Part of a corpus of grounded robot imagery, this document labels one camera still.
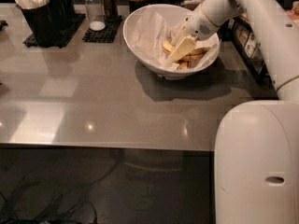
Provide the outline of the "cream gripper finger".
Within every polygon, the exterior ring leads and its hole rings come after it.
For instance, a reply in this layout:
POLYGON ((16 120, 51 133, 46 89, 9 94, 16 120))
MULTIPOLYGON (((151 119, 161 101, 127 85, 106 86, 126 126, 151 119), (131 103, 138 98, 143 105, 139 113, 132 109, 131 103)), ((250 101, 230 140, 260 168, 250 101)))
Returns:
POLYGON ((173 48, 171 49, 168 58, 171 62, 177 62, 195 49, 196 40, 191 35, 186 35, 181 38, 173 39, 171 45, 173 48))
POLYGON ((187 34, 188 33, 186 31, 186 26, 183 25, 172 38, 170 44, 175 47, 180 42, 180 40, 183 39, 187 34))

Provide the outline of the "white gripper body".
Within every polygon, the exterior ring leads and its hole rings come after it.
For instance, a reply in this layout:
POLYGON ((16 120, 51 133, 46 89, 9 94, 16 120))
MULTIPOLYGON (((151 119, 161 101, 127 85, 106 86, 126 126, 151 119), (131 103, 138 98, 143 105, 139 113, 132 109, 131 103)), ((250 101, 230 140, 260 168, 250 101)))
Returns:
POLYGON ((187 33, 196 39, 207 40, 218 32, 220 26, 212 22, 204 7, 199 5, 186 19, 185 28, 187 33))

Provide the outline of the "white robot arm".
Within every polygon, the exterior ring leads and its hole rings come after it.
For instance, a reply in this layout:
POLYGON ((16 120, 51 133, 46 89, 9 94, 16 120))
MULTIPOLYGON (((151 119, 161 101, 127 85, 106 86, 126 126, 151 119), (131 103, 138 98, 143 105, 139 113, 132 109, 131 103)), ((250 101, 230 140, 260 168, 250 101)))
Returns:
POLYGON ((236 106, 214 151, 216 224, 299 224, 299 28, 276 0, 205 0, 185 32, 205 40, 246 13, 277 99, 236 106))

